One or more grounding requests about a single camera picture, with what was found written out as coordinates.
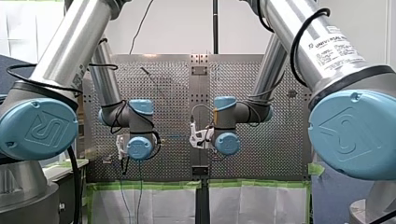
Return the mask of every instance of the wire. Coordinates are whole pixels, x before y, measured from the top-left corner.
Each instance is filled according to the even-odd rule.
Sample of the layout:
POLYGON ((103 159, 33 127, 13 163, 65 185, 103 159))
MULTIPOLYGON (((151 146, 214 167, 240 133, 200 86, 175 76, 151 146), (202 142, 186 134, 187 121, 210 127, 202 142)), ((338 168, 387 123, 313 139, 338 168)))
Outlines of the wire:
POLYGON ((158 153, 160 153, 160 151, 161 151, 161 143, 162 142, 161 142, 160 134, 157 131, 152 131, 152 132, 154 133, 155 137, 157 138, 158 148, 157 148, 157 151, 154 154, 152 154, 150 157, 146 158, 145 161, 149 161, 149 160, 155 158, 158 155, 158 153))
POLYGON ((396 217, 396 211, 390 212, 382 217, 380 217, 379 219, 370 222, 370 224, 380 224, 380 223, 384 223, 392 218, 396 217))
POLYGON ((114 118, 113 123, 110 126, 111 134, 118 133, 122 129, 122 127, 121 127, 121 125, 119 123, 119 117, 120 117, 122 111, 124 110, 125 106, 127 105, 125 100, 122 100, 122 102, 123 102, 123 106, 119 107, 119 109, 117 110, 116 117, 114 118), (115 128, 116 125, 118 125, 120 127, 116 131, 114 131, 113 129, 115 128))
POLYGON ((147 123, 149 123, 151 125, 152 128, 155 128, 154 123, 149 120, 148 118, 144 117, 143 115, 141 115, 139 112, 137 112, 130 104, 127 104, 128 107, 130 109, 132 109, 132 111, 134 111, 136 113, 137 116, 139 116, 140 118, 142 118, 143 120, 145 120, 147 123))
POLYGON ((259 112, 257 112, 257 110, 247 102, 238 101, 238 103, 242 104, 242 105, 246 105, 248 107, 248 109, 252 110, 256 114, 257 118, 259 119, 259 122, 257 122, 257 124, 248 123, 247 125, 249 125, 250 127, 253 127, 253 128, 259 127, 261 124, 261 121, 262 121, 262 117, 260 116, 259 112))
POLYGON ((265 29, 271 33, 274 32, 274 30, 265 23, 264 19, 262 18, 262 6, 261 6, 261 0, 257 0, 257 15, 259 16, 260 22, 262 23, 262 26, 265 27, 265 29))
POLYGON ((73 217, 73 223, 78 224, 79 222, 79 212, 81 208, 81 198, 79 197, 79 189, 81 184, 81 178, 79 177, 79 170, 76 155, 74 154, 73 148, 70 146, 67 149, 67 153, 69 154, 70 162, 72 163, 72 171, 74 177, 74 189, 75 189, 75 212, 73 217))
POLYGON ((276 89, 276 87, 278 87, 278 86, 280 85, 280 83, 282 82, 284 76, 285 76, 285 72, 283 72, 283 74, 282 74, 282 76, 280 77, 280 79, 274 84, 274 86, 273 86, 270 90, 264 91, 264 92, 259 93, 259 94, 257 94, 257 95, 249 95, 248 97, 249 97, 249 98, 252 98, 252 97, 260 97, 260 96, 264 96, 264 95, 266 95, 266 94, 268 94, 268 93, 271 93, 272 91, 274 91, 274 90, 276 89))
POLYGON ((204 107, 204 108, 206 108, 208 111, 212 112, 212 109, 211 109, 209 106, 207 106, 207 105, 195 105, 195 106, 192 108, 192 110, 191 110, 191 117, 192 117, 192 118, 194 117, 195 109, 198 108, 198 107, 204 107))
POLYGON ((142 194, 143 194, 143 174, 142 174, 142 162, 139 162, 139 179, 140 179, 140 195, 139 195, 139 201, 137 203, 137 210, 136 210, 136 224, 139 224, 139 210, 140 210, 140 204, 142 203, 142 194))
POLYGON ((124 204, 125 204, 125 207, 126 207, 126 211, 128 212, 129 224, 132 224, 131 211, 129 210, 128 203, 125 200, 125 195, 124 195, 124 191, 123 191, 123 187, 122 187, 122 176, 126 175, 126 172, 128 171, 127 169, 128 169, 129 157, 128 157, 127 162, 126 162, 127 163, 126 168, 123 167, 123 158, 121 159, 120 163, 121 163, 121 178, 120 178, 121 196, 122 196, 122 199, 124 201, 124 204))
POLYGON ((146 8, 145 15, 143 16, 142 21, 141 21, 140 24, 139 24, 139 28, 137 29, 137 32, 136 32, 136 34, 134 35, 134 39, 132 40, 132 46, 131 46, 131 50, 129 50, 129 54, 132 54, 132 50, 134 50, 134 42, 136 41, 136 38, 137 38, 137 36, 139 35, 140 30, 142 29, 143 22, 145 21, 145 18, 146 18, 146 16, 147 16, 148 13, 149 13, 149 9, 150 9, 151 4, 152 4, 153 1, 154 1, 154 0, 151 0, 151 1, 148 3, 148 7, 146 8))
POLYGON ((119 69, 119 67, 113 63, 90 63, 89 66, 91 66, 91 67, 108 67, 113 71, 116 71, 119 69))
POLYGON ((305 30, 309 27, 312 21, 315 19, 321 17, 321 16, 330 16, 331 12, 328 8, 321 8, 318 10, 316 13, 314 13, 312 16, 310 16, 306 21, 303 23, 301 26, 300 30, 297 32, 297 35, 294 37, 294 40, 291 44, 291 50, 290 50, 290 67, 291 67, 291 72, 293 73, 295 79, 303 86, 307 87, 306 83, 303 81, 302 78, 299 77, 297 73, 297 68, 295 64, 295 58, 297 54, 298 47, 300 45, 300 40, 303 37, 303 34, 305 30))
POLYGON ((27 77, 23 77, 15 72, 13 72, 12 70, 15 69, 20 69, 20 68, 28 68, 28 67, 36 67, 37 64, 36 63, 27 63, 27 64, 15 64, 15 65, 11 65, 10 67, 7 68, 7 73, 17 79, 20 79, 22 81, 25 81, 27 83, 31 83, 40 87, 48 87, 48 88, 53 88, 55 90, 61 90, 61 91, 71 91, 71 92, 76 92, 79 95, 82 94, 81 90, 77 90, 77 89, 73 89, 73 88, 67 88, 67 87, 61 87, 61 86, 55 86, 55 85, 51 85, 45 82, 38 82, 38 81, 34 81, 32 79, 29 79, 27 77))

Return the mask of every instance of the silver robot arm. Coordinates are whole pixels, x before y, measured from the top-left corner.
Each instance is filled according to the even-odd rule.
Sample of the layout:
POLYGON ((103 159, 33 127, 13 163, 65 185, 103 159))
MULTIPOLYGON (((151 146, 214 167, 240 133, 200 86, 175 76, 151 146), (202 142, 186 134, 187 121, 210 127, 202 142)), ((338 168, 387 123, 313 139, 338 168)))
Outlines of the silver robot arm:
MULTIPOLYGON (((0 107, 2 158, 39 161, 62 153, 72 144, 78 134, 76 92, 82 93, 90 60, 109 63, 107 43, 101 38, 126 2, 81 0, 72 4, 33 74, 15 82, 0 107)), ((152 102, 122 101, 109 67, 93 66, 92 77, 101 96, 103 123, 131 128, 135 140, 130 144, 131 155, 145 159, 155 142, 152 102)))
MULTIPOLYGON (((247 2, 258 12, 256 0, 247 2)), ((313 0, 261 0, 260 5, 275 34, 253 96, 243 104, 229 96, 215 99, 217 122, 211 138, 215 148, 235 153, 240 148, 235 124, 270 117, 258 106, 271 98, 266 92, 281 76, 288 54, 296 77, 313 92, 308 133, 319 156, 345 175, 396 179, 396 116, 390 112, 396 110, 396 76, 392 68, 365 61, 331 24, 330 10, 320 9, 313 0), (250 119, 245 118, 246 111, 253 115, 250 119)))

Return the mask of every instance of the perforated metal panel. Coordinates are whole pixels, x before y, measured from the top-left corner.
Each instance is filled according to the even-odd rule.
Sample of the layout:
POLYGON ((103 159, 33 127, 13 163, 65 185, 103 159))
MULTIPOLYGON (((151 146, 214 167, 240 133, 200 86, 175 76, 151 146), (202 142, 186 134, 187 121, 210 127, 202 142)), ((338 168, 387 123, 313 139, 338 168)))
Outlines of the perforated metal panel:
MULTIPOLYGON (((190 55, 172 56, 115 56, 116 72, 123 99, 150 99, 154 103, 153 122, 165 139, 161 153, 142 164, 146 180, 191 180, 190 111, 188 99, 190 55), (150 72, 148 76, 141 67, 150 72)), ((100 110, 97 94, 91 81, 84 89, 86 97, 87 148, 90 151, 89 181, 108 181, 120 178, 116 134, 110 134, 97 120, 100 110)), ((139 179, 138 163, 130 161, 126 179, 139 179)))
MULTIPOLYGON (((262 57, 211 55, 210 99, 233 95, 247 99, 253 89, 262 57)), ((301 180, 306 177, 309 146, 304 146, 307 119, 306 88, 297 83, 289 68, 276 88, 274 116, 257 128, 238 124, 242 149, 223 161, 212 161, 211 178, 265 178, 301 180)))
MULTIPOLYGON (((261 55, 211 55, 208 57, 208 78, 192 78, 190 55, 119 55, 113 62, 120 69, 116 72, 124 99, 146 98, 154 102, 154 123, 165 143, 162 152, 152 161, 144 162, 142 175, 145 180, 191 180, 191 165, 197 162, 197 149, 191 149, 190 108, 191 101, 206 94, 209 105, 220 95, 234 95, 246 99, 258 74, 261 55), (151 73, 149 77, 142 69, 151 73)), ((294 81, 290 71, 277 88, 273 102, 275 114, 270 122, 258 128, 238 125, 242 150, 223 161, 202 160, 211 164, 211 178, 260 178, 302 180, 306 177, 306 164, 310 147, 306 135, 307 93, 294 81), (297 91, 290 98, 289 91, 297 91)), ((120 164, 115 146, 116 135, 109 127, 97 121, 100 106, 90 78, 84 81, 86 155, 90 159, 90 182, 112 181, 121 178, 120 164)), ((207 123, 197 118, 197 122, 207 123)), ((139 179, 138 164, 130 161, 125 179, 139 179)))

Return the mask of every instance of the metal frame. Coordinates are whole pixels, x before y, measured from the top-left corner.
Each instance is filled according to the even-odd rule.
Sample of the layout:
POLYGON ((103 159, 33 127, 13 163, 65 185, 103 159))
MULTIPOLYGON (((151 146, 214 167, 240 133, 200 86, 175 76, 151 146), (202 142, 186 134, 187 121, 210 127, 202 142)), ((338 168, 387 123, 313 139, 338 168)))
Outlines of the metal frame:
MULTIPOLYGON (((189 135, 191 108, 194 105, 201 103, 212 106, 212 101, 216 94, 227 93, 216 90, 217 86, 214 82, 220 83, 219 80, 216 80, 216 78, 219 78, 219 76, 216 77, 215 75, 215 73, 217 73, 216 69, 225 68, 225 70, 228 70, 224 74, 235 73, 240 76, 236 77, 230 74, 229 81, 232 81, 232 79, 236 79, 236 82, 234 80, 234 83, 231 83, 231 86, 228 86, 228 89, 232 90, 230 93, 233 93, 234 91, 234 93, 236 93, 236 96, 240 100, 243 100, 244 97, 250 94, 251 88, 254 85, 254 81, 256 78, 255 76, 257 76, 260 63, 262 61, 262 55, 115 55, 113 56, 112 61, 118 64, 120 67, 120 70, 116 72, 116 76, 118 77, 121 94, 124 98, 139 96, 150 98, 150 96, 152 96, 150 88, 153 88, 153 84, 151 83, 151 81, 147 79, 147 81, 139 82, 139 78, 142 77, 140 77, 139 75, 140 72, 138 71, 138 66, 140 66, 141 64, 145 64, 146 66, 148 66, 149 71, 155 70, 156 72, 160 73, 161 69, 165 67, 175 66, 176 69, 179 69, 181 72, 179 70, 176 71, 175 69, 168 69, 167 72, 165 72, 166 74, 155 74, 155 72, 153 72, 152 74, 154 78, 157 78, 158 76, 167 76, 171 79, 182 78, 183 85, 186 85, 186 89, 175 91, 171 89, 166 89, 169 87, 166 86, 169 83, 163 83, 163 85, 165 88, 164 90, 169 91, 166 94, 174 94, 175 97, 178 99, 178 101, 175 101, 175 105, 172 105, 172 108, 174 110, 177 110, 178 112, 183 113, 180 114, 181 117, 179 118, 182 119, 183 125, 176 125, 176 123, 179 124, 180 120, 175 119, 173 120, 173 122, 170 121, 162 123, 160 119, 155 118, 156 116, 163 116, 163 114, 167 112, 175 112, 169 110, 166 111, 166 108, 170 106, 159 105, 159 102, 156 102, 156 99, 158 98, 154 99, 154 105, 156 108, 155 110, 157 113, 157 115, 154 115, 154 122, 157 123, 158 128, 160 129, 160 133, 166 132, 166 130, 175 130, 181 128, 182 130, 179 130, 180 133, 189 135), (203 67, 206 67, 207 75, 203 73, 203 71, 205 71, 203 67), (145 91, 141 92, 140 95, 136 95, 135 93, 138 91, 138 89, 143 90, 142 88, 145 88, 145 91)), ((287 75, 285 77, 285 80, 279 86, 279 91, 275 93, 276 99, 274 101, 274 109, 276 111, 276 114, 274 118, 270 122, 262 124, 258 130, 248 128, 246 127, 246 124, 241 124, 238 126, 238 132, 242 134, 242 136, 244 136, 244 134, 251 133, 270 135, 273 137, 277 137, 278 139, 273 141, 279 141, 279 144, 285 144, 285 147, 281 145, 280 148, 268 149, 268 147, 273 146, 268 145, 264 146, 264 148, 262 148, 261 150, 257 150, 257 148, 252 145, 250 147, 243 148, 242 152, 238 153, 237 155, 225 159, 221 164, 219 164, 218 162, 213 163, 213 170, 209 169, 208 171, 210 173, 210 176, 197 176, 192 175, 191 168, 196 166, 203 166, 204 169, 207 168, 207 166, 210 166, 212 163, 211 161, 208 161, 207 158, 211 158, 213 155, 211 153, 209 153, 209 155, 206 155, 205 151, 191 148, 188 137, 179 142, 172 140, 165 141, 163 152, 159 154, 159 158, 155 159, 154 161, 148 161, 147 164, 143 165, 144 179, 148 181, 180 181, 192 179, 202 180, 208 178, 259 178, 288 181, 301 181, 309 179, 307 173, 307 164, 311 160, 311 146, 307 135, 307 120, 309 115, 307 104, 310 96, 309 90, 301 87, 292 78, 289 69, 286 69, 286 71, 287 75), (285 98, 285 94, 289 94, 288 92, 285 92, 285 90, 287 91, 288 87, 290 87, 290 90, 297 91, 297 96, 295 98, 290 98, 289 110, 287 109, 287 103, 285 103, 285 99, 288 99, 287 97, 285 98), (294 119, 296 116, 298 118, 291 123, 286 123, 283 122, 284 120, 282 121, 282 119, 277 116, 277 114, 282 115, 282 113, 289 113, 290 115, 293 115, 292 119, 294 119), (295 141, 291 141, 291 143, 288 143, 287 141, 289 141, 290 135, 291 138, 295 141), (185 148, 186 151, 179 151, 179 149, 171 151, 172 147, 180 147, 183 148, 183 150, 185 148), (175 159, 175 157, 180 156, 176 154, 180 153, 183 154, 183 160, 175 159), (268 171, 271 171, 271 167, 266 164, 268 163, 266 161, 272 162, 272 165, 274 166, 279 166, 278 169, 273 170, 272 175, 268 173, 268 171), (248 173, 245 167, 253 170, 254 172, 252 174, 248 173), (161 170, 165 170, 166 173, 172 174, 168 174, 167 176, 161 176, 161 174, 164 174, 164 172, 161 172, 161 170)), ((117 150, 115 144, 111 146, 110 143, 107 142, 107 140, 114 138, 115 143, 116 136, 111 137, 109 133, 109 138, 107 138, 107 140, 105 140, 104 138, 94 139, 92 136, 93 129, 96 129, 96 131, 99 130, 99 132, 109 132, 109 128, 99 125, 96 111, 93 111, 94 109, 97 109, 99 107, 99 103, 97 100, 97 96, 94 93, 90 76, 85 77, 84 92, 84 107, 86 115, 86 154, 87 158, 91 160, 87 173, 88 181, 114 181, 115 179, 121 178, 120 172, 114 175, 114 169, 117 169, 117 167, 119 167, 119 163, 117 160, 117 150), (95 144, 98 146, 101 145, 101 149, 107 147, 113 147, 114 149, 108 149, 108 155, 106 154, 106 156, 104 156, 105 154, 101 154, 101 152, 98 152, 98 150, 96 150, 95 144)), ((203 129, 210 120, 209 112, 206 111, 204 108, 200 108, 196 111, 196 113, 197 114, 195 115, 195 119, 197 121, 197 124, 199 125, 198 128, 203 129)), ((246 141, 255 141, 255 139, 257 140, 257 136, 249 137, 246 141)), ((130 162, 130 174, 125 176, 124 178, 139 179, 137 170, 137 162, 130 162)))

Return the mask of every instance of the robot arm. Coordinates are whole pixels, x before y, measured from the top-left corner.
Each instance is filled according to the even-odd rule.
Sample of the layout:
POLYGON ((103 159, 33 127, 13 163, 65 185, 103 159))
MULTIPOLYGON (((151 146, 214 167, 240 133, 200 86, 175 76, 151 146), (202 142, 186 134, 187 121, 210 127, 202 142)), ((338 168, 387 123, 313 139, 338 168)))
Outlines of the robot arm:
MULTIPOLYGON (((0 155, 18 161, 38 161, 54 157, 72 144, 78 133, 75 93, 81 92, 92 55, 94 63, 109 60, 106 42, 100 39, 125 2, 128 1, 73 3, 33 74, 26 81, 16 82, 0 107, 0 155)), ((120 98, 114 73, 105 67, 93 67, 92 76, 102 93, 103 121, 112 125, 114 111, 125 102, 120 98)), ((137 151, 138 159, 144 154, 140 150, 147 152, 155 141, 152 113, 150 101, 130 101, 123 104, 114 124, 130 127, 132 138, 138 138, 130 145, 132 151, 137 151)))
POLYGON ((394 71, 366 62, 326 15, 313 18, 319 11, 313 0, 260 3, 281 50, 294 53, 290 63, 313 92, 308 133, 319 156, 345 175, 395 179, 394 71))

